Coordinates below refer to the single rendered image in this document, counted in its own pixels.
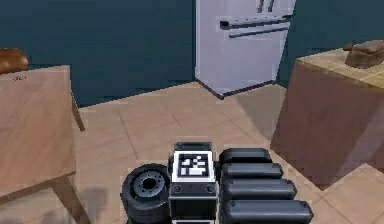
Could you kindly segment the white fridge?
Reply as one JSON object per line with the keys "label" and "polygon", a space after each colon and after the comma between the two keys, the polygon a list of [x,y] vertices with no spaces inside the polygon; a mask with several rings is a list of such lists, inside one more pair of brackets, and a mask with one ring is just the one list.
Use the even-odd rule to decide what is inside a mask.
{"label": "white fridge", "polygon": [[294,14],[296,0],[196,0],[196,80],[219,98],[276,80],[289,30],[229,38],[229,34],[289,27],[286,23],[222,30],[221,20],[273,18]]}

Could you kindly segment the brown wooden table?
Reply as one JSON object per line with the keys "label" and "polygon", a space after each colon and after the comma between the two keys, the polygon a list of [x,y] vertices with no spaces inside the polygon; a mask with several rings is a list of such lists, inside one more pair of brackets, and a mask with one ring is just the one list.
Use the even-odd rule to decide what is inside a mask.
{"label": "brown wooden table", "polygon": [[70,67],[0,75],[0,205],[50,188],[76,224],[91,224],[75,173]]}

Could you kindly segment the brown wooden counter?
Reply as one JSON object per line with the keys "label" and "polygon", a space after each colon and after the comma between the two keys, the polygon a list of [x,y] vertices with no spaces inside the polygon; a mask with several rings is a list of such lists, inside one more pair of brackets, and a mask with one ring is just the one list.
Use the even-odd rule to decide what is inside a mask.
{"label": "brown wooden counter", "polygon": [[384,62],[358,69],[347,55],[296,60],[271,142],[322,190],[366,162],[384,171]]}

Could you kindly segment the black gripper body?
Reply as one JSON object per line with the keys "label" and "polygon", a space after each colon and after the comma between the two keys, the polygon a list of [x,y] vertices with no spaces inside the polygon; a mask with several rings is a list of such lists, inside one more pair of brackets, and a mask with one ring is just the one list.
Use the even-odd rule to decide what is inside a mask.
{"label": "black gripper body", "polygon": [[131,171],[120,193],[127,224],[170,224],[169,187],[165,165],[144,164]]}

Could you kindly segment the brown bread loaf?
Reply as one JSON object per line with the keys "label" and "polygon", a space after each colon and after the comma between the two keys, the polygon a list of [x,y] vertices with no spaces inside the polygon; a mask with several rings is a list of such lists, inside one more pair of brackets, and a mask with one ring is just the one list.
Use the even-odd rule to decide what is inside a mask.
{"label": "brown bread loaf", "polygon": [[384,62],[384,40],[371,40],[360,44],[348,43],[345,64],[359,69],[368,69]]}

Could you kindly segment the brown round bread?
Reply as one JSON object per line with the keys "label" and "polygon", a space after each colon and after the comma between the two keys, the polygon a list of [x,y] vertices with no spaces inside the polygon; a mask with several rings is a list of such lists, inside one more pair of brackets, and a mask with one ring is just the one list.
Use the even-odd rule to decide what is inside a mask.
{"label": "brown round bread", "polygon": [[27,70],[29,62],[25,53],[17,48],[0,49],[0,74]]}

